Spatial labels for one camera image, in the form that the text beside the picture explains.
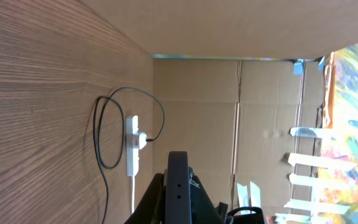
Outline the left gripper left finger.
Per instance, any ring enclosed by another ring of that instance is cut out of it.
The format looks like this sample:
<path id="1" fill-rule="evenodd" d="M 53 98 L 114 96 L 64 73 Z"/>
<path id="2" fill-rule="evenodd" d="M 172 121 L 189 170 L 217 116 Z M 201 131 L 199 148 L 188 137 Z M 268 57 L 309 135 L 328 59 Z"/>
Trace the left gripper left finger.
<path id="1" fill-rule="evenodd" d="M 165 219 L 164 175 L 155 174 L 134 213 L 125 224 L 161 224 Z"/>

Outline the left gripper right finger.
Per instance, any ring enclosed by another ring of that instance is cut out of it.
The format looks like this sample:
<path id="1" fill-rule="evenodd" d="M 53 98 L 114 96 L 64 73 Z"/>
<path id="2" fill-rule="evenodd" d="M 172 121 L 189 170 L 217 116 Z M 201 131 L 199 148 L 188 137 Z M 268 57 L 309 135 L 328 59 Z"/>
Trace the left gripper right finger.
<path id="1" fill-rule="evenodd" d="M 226 204 L 214 205 L 200 179 L 194 175 L 190 184 L 191 217 L 194 224 L 225 224 Z"/>

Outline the Samsung Galaxy smartphone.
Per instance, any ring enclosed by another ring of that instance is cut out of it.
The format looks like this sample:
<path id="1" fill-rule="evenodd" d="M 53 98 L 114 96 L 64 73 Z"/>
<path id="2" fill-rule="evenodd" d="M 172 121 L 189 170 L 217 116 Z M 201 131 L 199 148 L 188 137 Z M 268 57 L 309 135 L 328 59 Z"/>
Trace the Samsung Galaxy smartphone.
<path id="1" fill-rule="evenodd" d="M 169 153 L 165 178 L 165 223 L 192 224 L 187 152 Z"/>

